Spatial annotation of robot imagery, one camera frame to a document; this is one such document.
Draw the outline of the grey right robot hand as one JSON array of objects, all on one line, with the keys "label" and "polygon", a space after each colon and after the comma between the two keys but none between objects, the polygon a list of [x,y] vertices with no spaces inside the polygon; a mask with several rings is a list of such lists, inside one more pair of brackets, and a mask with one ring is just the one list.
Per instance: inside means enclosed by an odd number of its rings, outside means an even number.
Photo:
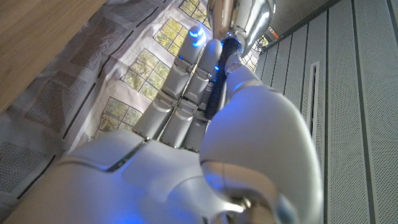
[{"label": "grey right robot hand", "polygon": [[315,223],[323,185],[300,111],[230,50],[228,103],[183,149],[117,130],[63,156],[33,186],[8,223]]}]

